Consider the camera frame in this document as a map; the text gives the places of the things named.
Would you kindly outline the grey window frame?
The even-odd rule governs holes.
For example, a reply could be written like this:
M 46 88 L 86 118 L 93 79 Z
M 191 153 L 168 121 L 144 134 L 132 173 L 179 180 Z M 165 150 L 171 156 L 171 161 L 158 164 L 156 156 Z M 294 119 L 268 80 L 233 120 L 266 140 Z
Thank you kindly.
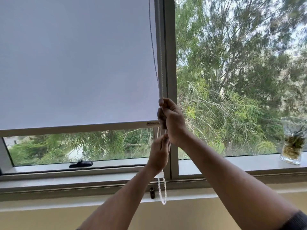
M 178 104 L 175 0 L 156 0 L 155 17 L 159 98 Z M 162 133 L 158 122 L 146 128 L 0 137 L 0 201 L 113 194 L 145 166 Z M 307 182 L 307 144 L 300 165 L 282 161 L 281 152 L 225 159 L 267 184 Z M 93 166 L 69 168 L 80 159 Z

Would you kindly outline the white roller blind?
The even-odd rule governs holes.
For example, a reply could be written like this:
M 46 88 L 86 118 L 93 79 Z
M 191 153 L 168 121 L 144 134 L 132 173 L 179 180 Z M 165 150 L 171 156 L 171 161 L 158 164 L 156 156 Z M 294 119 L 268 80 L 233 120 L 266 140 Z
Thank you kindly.
M 0 0 L 0 137 L 158 125 L 156 0 Z

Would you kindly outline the dark sleeve cuff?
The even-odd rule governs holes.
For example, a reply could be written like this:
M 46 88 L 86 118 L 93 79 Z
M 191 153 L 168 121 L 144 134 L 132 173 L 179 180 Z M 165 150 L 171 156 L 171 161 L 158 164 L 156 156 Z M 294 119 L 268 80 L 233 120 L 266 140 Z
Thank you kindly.
M 307 215 L 299 210 L 278 230 L 307 230 Z

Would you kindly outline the green trees outside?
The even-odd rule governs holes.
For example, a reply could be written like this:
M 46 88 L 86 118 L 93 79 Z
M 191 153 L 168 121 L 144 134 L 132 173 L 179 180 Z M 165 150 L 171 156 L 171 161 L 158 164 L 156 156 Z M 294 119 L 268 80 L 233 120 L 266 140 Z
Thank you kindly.
M 281 151 L 307 116 L 307 0 L 175 0 L 177 102 L 223 156 Z

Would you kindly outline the person's right hand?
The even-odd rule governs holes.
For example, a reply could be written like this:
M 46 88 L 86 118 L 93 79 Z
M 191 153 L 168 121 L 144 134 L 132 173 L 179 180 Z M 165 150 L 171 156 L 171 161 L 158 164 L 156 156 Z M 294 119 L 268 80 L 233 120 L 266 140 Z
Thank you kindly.
M 182 147 L 186 136 L 189 135 L 189 131 L 186 127 L 185 118 L 181 109 L 174 101 L 170 101 L 170 104 L 171 106 L 169 108 L 163 107 L 163 112 L 167 117 L 168 136 L 172 144 Z

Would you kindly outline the person's left hand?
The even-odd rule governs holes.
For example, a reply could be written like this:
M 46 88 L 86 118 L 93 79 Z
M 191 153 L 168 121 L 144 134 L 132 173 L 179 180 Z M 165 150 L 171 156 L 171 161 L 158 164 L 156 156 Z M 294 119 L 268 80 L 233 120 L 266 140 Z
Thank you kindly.
M 155 175 L 159 174 L 165 168 L 169 157 L 169 151 L 161 151 L 160 137 L 161 136 L 153 141 L 149 159 L 146 165 Z

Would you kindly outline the clear glass vase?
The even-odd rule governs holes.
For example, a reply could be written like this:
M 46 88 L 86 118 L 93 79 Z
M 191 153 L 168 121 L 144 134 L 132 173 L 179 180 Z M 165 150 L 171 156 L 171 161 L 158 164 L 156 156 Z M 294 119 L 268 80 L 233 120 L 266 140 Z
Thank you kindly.
M 279 158 L 287 163 L 300 165 L 303 147 L 307 142 L 307 118 L 281 117 L 284 143 Z

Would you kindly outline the person's right forearm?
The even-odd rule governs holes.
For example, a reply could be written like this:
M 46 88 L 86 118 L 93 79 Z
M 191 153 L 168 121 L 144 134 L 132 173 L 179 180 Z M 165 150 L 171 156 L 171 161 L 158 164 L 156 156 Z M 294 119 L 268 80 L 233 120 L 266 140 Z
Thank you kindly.
M 210 183 L 241 230 L 279 230 L 299 209 L 183 130 L 171 140 Z

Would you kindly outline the person's left forearm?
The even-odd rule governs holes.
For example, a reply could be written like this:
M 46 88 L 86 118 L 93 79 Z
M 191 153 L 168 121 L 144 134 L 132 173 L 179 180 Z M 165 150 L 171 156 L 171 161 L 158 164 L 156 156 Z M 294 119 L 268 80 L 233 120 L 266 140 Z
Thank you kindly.
M 163 166 L 147 163 L 126 185 L 99 206 L 77 230 L 128 230 L 149 183 Z

